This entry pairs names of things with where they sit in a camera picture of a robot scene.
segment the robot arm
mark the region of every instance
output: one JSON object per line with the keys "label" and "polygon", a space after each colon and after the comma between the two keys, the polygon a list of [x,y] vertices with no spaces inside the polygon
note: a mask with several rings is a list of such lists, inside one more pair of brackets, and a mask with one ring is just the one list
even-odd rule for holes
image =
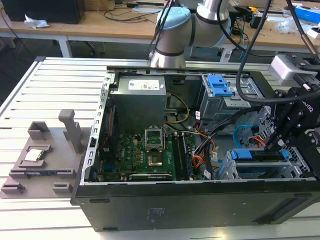
{"label": "robot arm", "polygon": [[[196,14],[191,14],[187,8],[172,7],[152,55],[151,67],[185,68],[185,47],[216,45],[224,37],[217,21],[218,3],[219,0],[204,0]],[[220,19],[225,29],[231,24],[228,4],[229,0],[223,0],[220,9]]]}

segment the processor chip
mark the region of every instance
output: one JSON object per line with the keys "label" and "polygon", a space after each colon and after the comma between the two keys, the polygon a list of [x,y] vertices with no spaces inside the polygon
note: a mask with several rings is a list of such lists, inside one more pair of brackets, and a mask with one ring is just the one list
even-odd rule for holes
{"label": "processor chip", "polygon": [[149,167],[162,167],[163,166],[162,154],[160,152],[157,154],[148,154],[147,165]]}

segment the desk leg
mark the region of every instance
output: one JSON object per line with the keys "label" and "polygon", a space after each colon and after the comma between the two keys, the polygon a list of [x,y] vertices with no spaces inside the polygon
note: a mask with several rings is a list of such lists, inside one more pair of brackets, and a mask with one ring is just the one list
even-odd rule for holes
{"label": "desk leg", "polygon": [[234,48],[224,48],[220,58],[220,63],[228,63]]}
{"label": "desk leg", "polygon": [[59,39],[59,45],[64,58],[72,58],[72,52],[68,40]]}

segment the yellow wire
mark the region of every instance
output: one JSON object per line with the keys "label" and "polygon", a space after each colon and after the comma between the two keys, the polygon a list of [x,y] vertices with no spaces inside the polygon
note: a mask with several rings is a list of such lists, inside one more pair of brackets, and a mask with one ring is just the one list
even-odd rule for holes
{"label": "yellow wire", "polygon": [[165,123],[165,124],[180,124],[180,123],[183,123],[184,121],[186,121],[186,120],[189,118],[190,109],[189,109],[188,105],[185,103],[185,101],[183,101],[178,95],[175,95],[175,94],[173,94],[173,93],[171,93],[171,95],[175,96],[177,99],[179,99],[179,100],[183,103],[183,105],[184,105],[185,108],[186,108],[187,113],[186,113],[185,118],[182,119],[182,120],[178,120],[178,121],[164,121],[164,123]]}

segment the computer case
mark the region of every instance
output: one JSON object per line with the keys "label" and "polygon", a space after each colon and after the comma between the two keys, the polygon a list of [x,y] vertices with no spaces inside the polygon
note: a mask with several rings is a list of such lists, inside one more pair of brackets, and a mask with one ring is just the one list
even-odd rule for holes
{"label": "computer case", "polygon": [[2,0],[4,10],[11,21],[32,19],[48,23],[78,24],[85,14],[84,0]]}

